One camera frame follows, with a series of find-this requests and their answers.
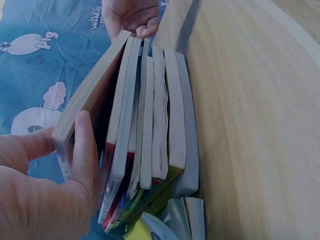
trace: book spine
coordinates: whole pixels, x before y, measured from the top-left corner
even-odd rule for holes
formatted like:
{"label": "book spine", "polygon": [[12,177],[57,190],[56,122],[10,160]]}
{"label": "book spine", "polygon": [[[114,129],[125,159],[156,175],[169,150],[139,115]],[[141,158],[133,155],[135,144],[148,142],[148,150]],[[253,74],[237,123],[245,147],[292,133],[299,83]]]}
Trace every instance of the book spine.
{"label": "book spine", "polygon": [[108,227],[111,218],[113,217],[117,207],[119,206],[119,199],[120,199],[120,192],[118,191],[118,193],[116,194],[113,203],[111,204],[110,210],[105,218],[105,220],[103,221],[103,225],[102,228],[105,230],[105,232],[109,232],[110,228]]}
{"label": "book spine", "polygon": [[131,212],[131,214],[127,217],[126,222],[131,222],[142,214],[144,209],[152,203],[181,173],[182,169],[169,166],[168,174],[165,180],[161,182],[161,184],[157,186],[153,186],[151,190],[143,197],[143,199],[139,202],[136,208]]}
{"label": "book spine", "polygon": [[100,168],[106,171],[109,171],[110,166],[112,164],[112,160],[114,159],[116,145],[106,142],[104,151],[103,151],[103,158],[100,163]]}
{"label": "book spine", "polygon": [[138,192],[135,194],[133,199],[129,202],[128,206],[125,210],[121,213],[118,219],[113,223],[113,228],[119,226],[122,222],[126,220],[126,218],[131,214],[131,212],[135,209],[138,205],[140,199],[142,198],[144,193],[143,189],[139,189]]}
{"label": "book spine", "polygon": [[98,217],[98,223],[103,224],[104,220],[108,216],[111,205],[116,197],[118,189],[120,187],[122,179],[112,179],[107,180],[106,189],[104,191],[103,201]]}
{"label": "book spine", "polygon": [[[135,154],[133,152],[128,152],[126,161],[127,162],[133,161],[134,157],[135,157]],[[104,191],[103,202],[102,202],[101,210],[98,217],[99,224],[104,224],[104,220],[108,217],[108,215],[110,215],[110,217],[112,216],[114,208],[117,206],[116,205],[117,199],[115,198],[119,190],[119,187],[121,185],[121,182],[122,182],[122,179],[112,179],[112,177],[107,180],[106,188]]]}
{"label": "book spine", "polygon": [[102,182],[102,190],[100,192],[99,199],[98,199],[98,202],[96,205],[97,210],[101,209],[102,202],[104,200],[104,193],[105,193],[105,189],[106,189],[106,185],[107,185],[107,179],[108,179],[109,172],[104,169],[100,169],[99,174],[100,174],[100,178],[101,178],[101,182]]}
{"label": "book spine", "polygon": [[56,156],[59,162],[59,166],[63,175],[64,180],[67,180],[70,175],[70,165],[72,158],[70,158],[69,152],[73,151],[73,145],[70,142],[60,142],[53,140],[54,148],[56,150]]}

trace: wooden surface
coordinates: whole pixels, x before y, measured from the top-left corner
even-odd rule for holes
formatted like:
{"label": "wooden surface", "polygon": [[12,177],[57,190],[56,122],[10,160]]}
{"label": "wooden surface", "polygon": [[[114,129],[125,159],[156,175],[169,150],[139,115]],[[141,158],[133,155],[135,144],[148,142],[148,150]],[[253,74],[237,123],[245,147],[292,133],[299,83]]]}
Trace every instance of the wooden surface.
{"label": "wooden surface", "polygon": [[171,0],[186,55],[207,239],[320,239],[320,3]]}

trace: book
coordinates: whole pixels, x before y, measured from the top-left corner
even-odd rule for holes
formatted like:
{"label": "book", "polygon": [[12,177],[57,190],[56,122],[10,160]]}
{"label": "book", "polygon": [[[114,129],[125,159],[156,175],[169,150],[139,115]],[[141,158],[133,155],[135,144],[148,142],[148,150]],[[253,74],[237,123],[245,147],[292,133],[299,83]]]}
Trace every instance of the book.
{"label": "book", "polygon": [[174,232],[157,217],[143,212],[134,227],[124,236],[125,240],[178,240]]}
{"label": "book", "polygon": [[105,148],[103,151],[103,158],[100,162],[100,168],[105,169],[106,171],[109,171],[115,153],[120,123],[120,114],[125,93],[127,70],[130,64],[129,61],[132,61],[132,58],[130,58],[130,54],[132,51],[133,43],[134,38],[129,37],[123,51],[121,65],[119,68],[118,78],[116,82],[112,111],[108,125],[108,132],[105,140]]}
{"label": "book", "polygon": [[183,173],[174,181],[173,197],[188,197],[199,189],[199,150],[196,115],[185,57],[175,53],[182,90],[186,160]]}
{"label": "book", "polygon": [[159,218],[179,239],[206,239],[204,201],[200,198],[170,199]]}
{"label": "book", "polygon": [[143,138],[141,148],[140,187],[150,189],[152,186],[152,143],[154,125],[154,61],[152,57],[146,60],[146,86],[143,114]]}
{"label": "book", "polygon": [[114,79],[117,79],[123,50],[129,36],[128,31],[120,32],[77,88],[52,132],[51,137],[65,179],[69,177],[73,158],[75,119],[82,110],[87,110],[91,114],[94,136],[100,150],[100,142],[97,141],[103,137],[100,136],[102,132],[100,126],[109,122],[116,85]]}
{"label": "book", "polygon": [[154,66],[154,97],[153,97],[153,133],[152,133],[152,179],[157,184],[165,180],[168,173],[168,93],[165,80],[166,63],[164,51],[152,46]]}
{"label": "book", "polygon": [[129,57],[129,65],[126,72],[122,108],[119,119],[119,126],[113,161],[109,171],[104,198],[98,217],[98,223],[102,224],[107,217],[111,204],[118,192],[120,184],[126,173],[128,146],[131,132],[131,119],[136,89],[137,66],[140,52],[141,40],[134,38]]}
{"label": "book", "polygon": [[143,147],[143,139],[144,139],[144,129],[147,121],[152,121],[152,118],[146,119],[145,115],[145,104],[152,99],[149,97],[150,94],[153,96],[152,92],[149,92],[150,89],[146,90],[147,84],[150,84],[149,81],[152,79],[147,79],[147,69],[150,67],[147,66],[147,56],[148,56],[148,49],[149,49],[150,40],[146,38],[143,43],[142,49],[142,57],[141,57],[141,78],[140,78],[140,95],[139,95],[139,104],[138,104],[138,126],[137,126],[137,148],[136,148],[136,155],[134,157],[134,164],[133,164],[133,172],[131,175],[130,186],[129,186],[129,195],[131,198],[134,197],[138,188],[140,187],[140,178],[141,178],[141,169],[143,171],[142,176],[147,176],[150,171],[144,170],[145,162],[142,164],[142,147]]}

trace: blue fabric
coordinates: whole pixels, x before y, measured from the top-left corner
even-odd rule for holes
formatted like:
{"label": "blue fabric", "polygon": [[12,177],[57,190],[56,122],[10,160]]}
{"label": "blue fabric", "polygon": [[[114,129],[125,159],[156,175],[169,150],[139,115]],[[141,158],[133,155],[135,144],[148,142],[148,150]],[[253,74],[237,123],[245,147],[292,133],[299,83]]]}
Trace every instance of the blue fabric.
{"label": "blue fabric", "polygon": [[[161,1],[160,17],[167,2]],[[101,5],[101,0],[0,0],[0,135],[57,122],[111,44]],[[28,175],[63,182],[54,153],[31,162]],[[83,239],[119,238],[105,234],[93,217]]]}

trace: finger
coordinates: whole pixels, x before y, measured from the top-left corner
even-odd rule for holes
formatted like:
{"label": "finger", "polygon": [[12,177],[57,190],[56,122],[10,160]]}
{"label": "finger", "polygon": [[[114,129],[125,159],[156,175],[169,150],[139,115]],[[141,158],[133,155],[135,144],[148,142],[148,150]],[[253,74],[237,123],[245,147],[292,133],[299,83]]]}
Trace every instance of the finger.
{"label": "finger", "polygon": [[139,37],[141,39],[150,38],[158,31],[158,29],[159,29],[158,24],[150,24],[146,29],[142,31]]}
{"label": "finger", "polygon": [[109,38],[111,39],[111,42],[113,42],[121,31],[121,20],[109,7],[106,7],[103,11],[103,17]]}
{"label": "finger", "polygon": [[88,111],[81,111],[76,116],[74,139],[70,179],[80,183],[92,198],[98,152]]}
{"label": "finger", "polygon": [[53,129],[50,127],[28,135],[16,136],[25,150],[28,161],[46,156],[55,150],[51,139]]}
{"label": "finger", "polygon": [[147,28],[147,25],[144,25],[144,24],[138,26],[135,30],[136,36],[139,37],[146,28]]}

